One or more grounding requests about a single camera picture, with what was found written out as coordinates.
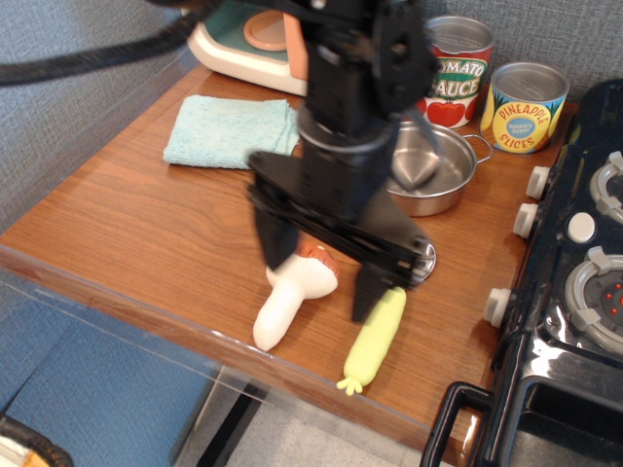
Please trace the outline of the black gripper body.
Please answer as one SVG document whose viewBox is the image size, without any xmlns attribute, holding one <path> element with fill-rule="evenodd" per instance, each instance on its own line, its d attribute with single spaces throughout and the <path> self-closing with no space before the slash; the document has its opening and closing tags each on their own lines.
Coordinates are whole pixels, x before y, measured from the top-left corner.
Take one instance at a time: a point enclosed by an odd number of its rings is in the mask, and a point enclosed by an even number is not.
<svg viewBox="0 0 623 467">
<path fill-rule="evenodd" d="M 392 287 L 431 274 L 431 241 L 386 189 L 398 123 L 348 138 L 300 127 L 300 158 L 254 152 L 249 196 L 260 207 L 348 257 L 378 267 Z"/>
</svg>

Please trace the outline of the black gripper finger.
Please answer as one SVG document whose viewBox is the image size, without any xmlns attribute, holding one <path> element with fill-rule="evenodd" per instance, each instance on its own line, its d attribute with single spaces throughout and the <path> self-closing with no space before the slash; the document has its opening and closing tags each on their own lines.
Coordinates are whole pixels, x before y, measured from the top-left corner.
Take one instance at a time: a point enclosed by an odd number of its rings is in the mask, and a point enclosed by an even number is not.
<svg viewBox="0 0 623 467">
<path fill-rule="evenodd" d="M 372 264 L 364 263 L 355 279 L 351 320 L 365 321 L 388 288 L 382 271 Z"/>
<path fill-rule="evenodd" d="M 254 208 L 255 227 L 269 269 L 278 269 L 297 249 L 299 230 L 289 220 Z"/>
</svg>

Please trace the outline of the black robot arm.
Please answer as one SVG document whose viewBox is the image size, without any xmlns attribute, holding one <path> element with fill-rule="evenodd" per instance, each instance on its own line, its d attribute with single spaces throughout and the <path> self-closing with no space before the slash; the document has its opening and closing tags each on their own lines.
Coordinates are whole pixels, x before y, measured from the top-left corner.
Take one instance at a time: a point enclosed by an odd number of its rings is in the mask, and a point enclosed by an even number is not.
<svg viewBox="0 0 623 467">
<path fill-rule="evenodd" d="M 425 234 L 386 192 L 404 115 L 429 91 L 436 60 L 416 1 L 274 1 L 301 24 L 308 53 L 298 114 L 303 155 L 256 152 L 249 195 L 267 265 L 308 233 L 360 264 L 352 320 L 434 267 Z"/>
</svg>

